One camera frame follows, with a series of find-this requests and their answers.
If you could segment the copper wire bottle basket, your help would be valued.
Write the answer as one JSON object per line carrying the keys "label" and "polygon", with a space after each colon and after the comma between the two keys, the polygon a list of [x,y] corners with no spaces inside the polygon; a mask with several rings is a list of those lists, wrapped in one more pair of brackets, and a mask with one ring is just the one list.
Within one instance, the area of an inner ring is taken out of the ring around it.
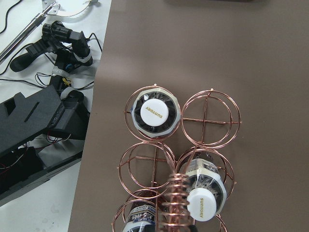
{"label": "copper wire bottle basket", "polygon": [[170,136],[150,139],[135,128],[130,113],[136,93],[142,88],[131,94],[124,109],[125,124],[136,143],[123,153],[117,166],[128,197],[113,217],[112,230],[122,232],[131,209],[149,204],[155,207],[155,225],[145,226],[144,232],[227,231],[222,211],[209,221],[197,221],[190,216],[188,176],[180,168],[196,158],[213,162],[228,200],[236,183],[235,174],[230,160],[220,149],[233,141],[239,131],[241,116],[237,103],[227,94],[209,89],[194,94],[180,105],[179,95],[170,91],[180,105],[179,126]]}

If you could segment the black foam device case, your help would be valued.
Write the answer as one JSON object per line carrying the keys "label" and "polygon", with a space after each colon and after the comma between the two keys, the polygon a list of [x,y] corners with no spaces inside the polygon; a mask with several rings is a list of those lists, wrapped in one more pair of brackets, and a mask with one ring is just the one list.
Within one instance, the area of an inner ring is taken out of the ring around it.
{"label": "black foam device case", "polygon": [[51,145],[66,139],[85,140],[90,112],[82,92],[67,87],[59,93],[48,86],[28,97],[22,93],[0,104],[0,204],[19,198],[82,158],[82,151],[46,163],[30,141],[39,135],[55,137]]}

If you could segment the tea bottle white cap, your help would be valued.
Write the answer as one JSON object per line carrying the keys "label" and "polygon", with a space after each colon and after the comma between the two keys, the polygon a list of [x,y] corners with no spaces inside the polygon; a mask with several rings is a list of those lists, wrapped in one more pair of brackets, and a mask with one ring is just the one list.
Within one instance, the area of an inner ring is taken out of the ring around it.
{"label": "tea bottle white cap", "polygon": [[172,135],[179,126],[177,98],[163,87],[144,87],[136,93],[130,113],[135,128],[150,139]]}

